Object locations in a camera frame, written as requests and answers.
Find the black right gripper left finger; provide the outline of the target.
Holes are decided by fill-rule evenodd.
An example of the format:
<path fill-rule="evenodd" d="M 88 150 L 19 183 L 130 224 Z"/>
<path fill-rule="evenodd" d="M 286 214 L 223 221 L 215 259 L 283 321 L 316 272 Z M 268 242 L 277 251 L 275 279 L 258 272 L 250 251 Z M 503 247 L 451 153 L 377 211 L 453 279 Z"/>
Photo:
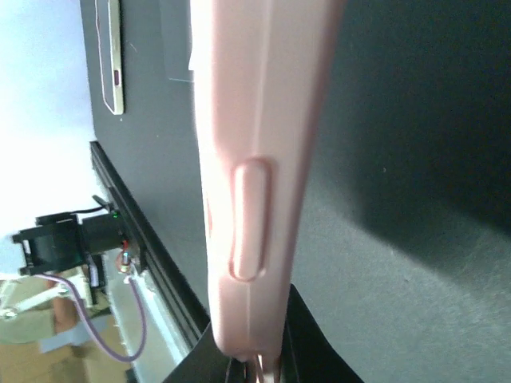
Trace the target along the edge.
<path fill-rule="evenodd" d="M 208 324 L 192 351 L 164 379 L 168 383 L 239 381 L 240 363 L 218 349 L 211 324 Z"/>

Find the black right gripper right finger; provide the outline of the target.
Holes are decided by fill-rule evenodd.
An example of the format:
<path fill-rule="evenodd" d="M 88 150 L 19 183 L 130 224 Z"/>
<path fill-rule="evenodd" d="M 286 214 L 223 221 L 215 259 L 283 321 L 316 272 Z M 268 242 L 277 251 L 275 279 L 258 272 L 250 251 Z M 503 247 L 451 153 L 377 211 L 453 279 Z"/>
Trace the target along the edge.
<path fill-rule="evenodd" d="M 294 383 L 362 383 L 334 350 L 294 285 L 290 287 L 280 380 Z"/>

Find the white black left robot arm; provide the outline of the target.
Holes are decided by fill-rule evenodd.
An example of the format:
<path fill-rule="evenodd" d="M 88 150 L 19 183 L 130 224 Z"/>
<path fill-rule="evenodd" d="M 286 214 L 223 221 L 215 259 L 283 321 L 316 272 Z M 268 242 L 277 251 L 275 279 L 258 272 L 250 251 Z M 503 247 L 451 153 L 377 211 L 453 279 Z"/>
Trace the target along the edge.
<path fill-rule="evenodd" d="M 11 236 L 24 255 L 25 266 L 18 270 L 21 276 L 60 273 L 125 244 L 126 228 L 119 211 L 98 195 L 93 200 L 97 207 L 39 216 L 34 227 Z"/>

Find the gold rimmed phone case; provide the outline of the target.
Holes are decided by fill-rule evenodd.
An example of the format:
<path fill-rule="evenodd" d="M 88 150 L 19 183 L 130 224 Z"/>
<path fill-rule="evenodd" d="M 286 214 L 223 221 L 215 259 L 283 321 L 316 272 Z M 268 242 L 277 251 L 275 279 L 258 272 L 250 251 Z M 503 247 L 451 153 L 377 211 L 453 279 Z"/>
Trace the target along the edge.
<path fill-rule="evenodd" d="M 94 5 L 102 98 L 106 108 L 113 115 L 120 116 L 125 111 L 120 2 L 96 0 Z"/>

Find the pink phone case with ring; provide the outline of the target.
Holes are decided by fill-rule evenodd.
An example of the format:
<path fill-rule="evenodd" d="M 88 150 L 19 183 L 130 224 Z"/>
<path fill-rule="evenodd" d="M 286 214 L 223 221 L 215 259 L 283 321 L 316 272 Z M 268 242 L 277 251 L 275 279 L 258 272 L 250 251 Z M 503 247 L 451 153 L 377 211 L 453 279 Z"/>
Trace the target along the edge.
<path fill-rule="evenodd" d="M 208 304 L 220 351 L 280 379 L 311 149 L 342 1 L 193 1 Z"/>

